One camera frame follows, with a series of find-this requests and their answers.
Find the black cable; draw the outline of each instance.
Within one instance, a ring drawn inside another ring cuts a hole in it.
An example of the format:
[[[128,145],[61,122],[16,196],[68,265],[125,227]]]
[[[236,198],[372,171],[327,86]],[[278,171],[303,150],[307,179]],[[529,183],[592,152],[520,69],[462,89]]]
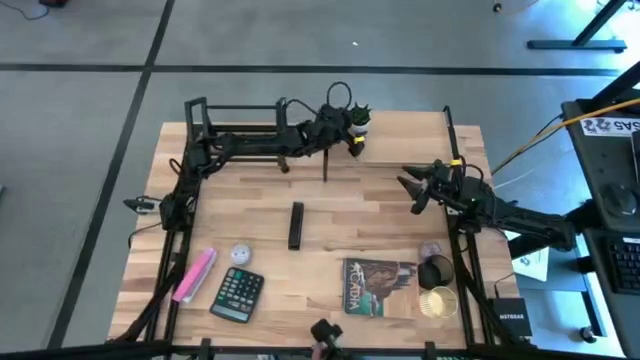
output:
[[[509,275],[507,275],[507,276],[505,276],[503,278],[500,278],[500,279],[496,280],[496,282],[493,283],[493,290],[496,292],[496,299],[500,299],[500,293],[498,292],[498,283],[500,281],[502,281],[502,280],[506,280],[506,279],[512,277],[515,274],[516,274],[515,272],[512,272],[511,274],[509,274]]]
[[[541,142],[543,142],[543,141],[547,140],[548,138],[550,138],[551,136],[553,136],[553,134],[557,133],[557,132],[558,132],[558,130],[560,130],[560,129],[562,129],[562,128],[558,128],[558,129],[556,129],[554,132],[552,132],[552,133],[550,133],[549,135],[545,136],[545,137],[544,137],[544,138],[542,138],[541,140],[538,140],[538,142],[534,143],[533,145],[531,145],[531,146],[529,146],[528,148],[524,149],[522,152],[518,153],[516,156],[512,157],[511,159],[509,159],[509,161],[505,162],[505,163],[502,165],[502,167],[501,167],[500,169],[502,169],[503,167],[507,166],[507,164],[509,164],[510,162],[512,162],[512,161],[513,161],[513,159],[515,159],[515,158],[517,158],[518,156],[520,156],[520,155],[524,154],[525,152],[527,152],[527,151],[529,151],[529,150],[533,149],[535,146],[537,146],[537,145],[538,145],[538,144],[540,144]]]
[[[30,17],[27,16],[27,13],[25,13],[24,10],[22,10],[20,8],[17,8],[15,6],[9,5],[4,1],[0,1],[0,5],[8,7],[9,9],[12,9],[12,10],[18,11],[22,15],[22,17],[25,18],[25,20],[28,20],[28,21],[39,20],[39,19],[42,19],[43,17],[49,15],[49,7],[48,6],[45,6],[44,14],[30,18]]]
[[[129,235],[129,239],[127,239],[127,244],[129,244],[129,249],[131,249],[131,239],[133,239],[133,237],[134,237],[134,236],[136,236],[136,234],[141,233],[141,232],[143,232],[143,231],[145,231],[145,230],[151,229],[151,228],[156,227],[156,226],[161,225],[161,224],[162,224],[162,221],[161,221],[161,222],[159,222],[159,223],[157,223],[157,224],[153,224],[153,225],[145,226],[145,227],[143,227],[143,228],[140,228],[140,229],[136,229],[136,230],[134,230],[134,231],[131,233],[131,235]]]
[[[551,119],[551,120],[547,123],[547,125],[545,125],[542,129],[540,129],[540,131],[538,131],[538,133],[536,134],[536,136],[538,136],[538,135],[542,134],[542,132],[543,132],[543,131],[547,130],[547,128],[548,128],[551,124],[553,124],[553,122],[554,122],[554,121],[556,121],[556,120],[560,119],[560,117],[561,117],[561,116],[562,116],[562,114],[558,114],[558,115],[556,115],[556,117],[554,117],[553,119]]]
[[[290,99],[289,101],[287,101],[284,104],[284,107],[288,107],[289,105],[291,105],[291,103],[300,104],[300,105],[304,106],[307,110],[309,110],[309,112],[311,112],[313,115],[320,116],[320,114],[318,114],[317,111],[313,110],[311,108],[311,106],[307,105],[304,101],[301,101],[301,100],[298,100],[298,99]]]
[[[482,169],[480,169],[479,166],[477,165],[473,165],[473,164],[465,164],[465,167],[470,167],[470,168],[474,168],[476,170],[478,170],[478,172],[480,173],[480,186],[482,185],[482,183],[484,182],[484,171],[482,171]]]
[[[169,167],[171,167],[171,170],[173,170],[176,175],[180,175],[180,172],[182,171],[182,165],[180,165],[178,160],[174,158],[169,159]]]
[[[540,131],[538,131],[536,133],[536,136],[542,134],[543,131],[545,131],[551,124],[553,124],[554,121],[558,120],[559,118],[562,117],[562,114],[558,114],[556,115],[553,119],[549,120],[549,122],[542,127],[542,129],[540,129]],[[493,174],[495,175],[498,171],[502,170],[502,168],[504,168],[505,166],[507,166],[507,164],[509,164],[510,162],[513,161],[513,159],[517,158],[518,156],[524,154],[525,152],[531,150],[534,146],[538,145],[539,143],[547,140],[551,135],[555,134],[558,130],[560,130],[561,128],[558,128],[556,131],[552,132],[551,134],[547,135],[547,137],[545,137],[544,139],[538,141],[537,143],[529,146],[528,148],[524,149],[523,151],[519,152],[518,154],[516,154],[516,156],[512,157],[511,159],[509,159],[509,161],[505,162],[504,164],[502,164],[502,166],[500,166],[500,168],[496,169],[495,172],[493,172]]]
[[[349,85],[347,85],[347,83],[343,81],[336,81],[331,84],[331,86],[329,86],[329,89],[327,89],[327,104],[331,105],[331,90],[333,90],[333,88],[337,85],[344,86],[344,88],[347,89],[347,93],[349,93],[349,101],[347,101],[347,106],[345,106],[345,108],[348,108],[349,106],[351,106],[351,100],[353,99],[353,97],[351,96],[351,88],[349,87]]]

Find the small plant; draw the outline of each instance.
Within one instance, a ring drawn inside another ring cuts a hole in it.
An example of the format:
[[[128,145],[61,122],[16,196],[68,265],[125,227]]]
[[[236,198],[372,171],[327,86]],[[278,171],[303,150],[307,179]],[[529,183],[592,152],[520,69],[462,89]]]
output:
[[[371,121],[371,109],[369,105],[364,107],[358,106],[358,103],[351,109],[351,119],[355,126],[363,126]]]

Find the butcher block tabletop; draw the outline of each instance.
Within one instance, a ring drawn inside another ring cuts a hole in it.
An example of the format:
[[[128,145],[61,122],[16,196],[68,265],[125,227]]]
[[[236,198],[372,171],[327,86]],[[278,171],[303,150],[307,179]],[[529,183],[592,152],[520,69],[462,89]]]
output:
[[[206,248],[217,260],[189,304],[180,304],[173,343],[200,345],[210,338],[215,346],[308,347],[314,343],[310,327],[320,319],[340,325],[347,348],[466,348],[460,312],[447,319],[420,312],[415,286],[404,308],[388,313],[403,316],[348,315],[343,310],[343,262],[346,258],[419,262],[424,242],[438,242],[451,259],[444,209],[429,202],[413,215],[411,201],[396,180],[406,164],[451,160],[451,147],[441,112],[374,111],[366,148],[358,159],[346,145],[329,151],[328,181],[322,181],[322,153],[287,159],[283,174],[275,163],[228,163],[203,180],[193,226],[188,266]],[[491,176],[478,126],[456,126],[458,147],[467,163]],[[184,123],[165,123],[145,195],[162,198],[171,192],[177,175],[169,159],[180,160],[186,139]],[[470,176],[475,170],[469,169]],[[294,201],[305,206],[299,251],[287,248]],[[138,228],[159,222],[157,214],[140,216]],[[158,226],[132,239],[131,252],[111,323],[109,337],[126,330],[151,298],[164,231]],[[493,229],[477,234],[478,253],[487,294],[496,280],[513,268],[506,239]],[[230,249],[246,244],[252,250],[246,270],[264,276],[264,287],[247,324],[209,313],[231,263]],[[517,297],[515,277],[500,281],[503,297]],[[449,288],[457,293],[455,280]],[[482,341],[478,307],[469,294],[475,339]],[[160,312],[156,338],[162,338],[168,297]]]

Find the potted plant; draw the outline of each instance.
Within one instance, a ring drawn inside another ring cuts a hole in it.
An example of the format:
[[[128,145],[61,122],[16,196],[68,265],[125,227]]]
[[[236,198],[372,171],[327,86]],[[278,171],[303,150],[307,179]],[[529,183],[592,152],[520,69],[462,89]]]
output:
[[[371,109],[369,105],[364,107],[358,106],[358,103],[350,110],[351,112],[351,131],[356,136],[365,135],[369,130],[371,122]]]

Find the book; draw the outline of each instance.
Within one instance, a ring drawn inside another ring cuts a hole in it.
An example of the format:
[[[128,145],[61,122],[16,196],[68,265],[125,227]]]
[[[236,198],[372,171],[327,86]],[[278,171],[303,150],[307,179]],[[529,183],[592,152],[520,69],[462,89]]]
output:
[[[343,263],[343,284],[347,314],[415,317],[419,296],[415,263],[348,258]]]

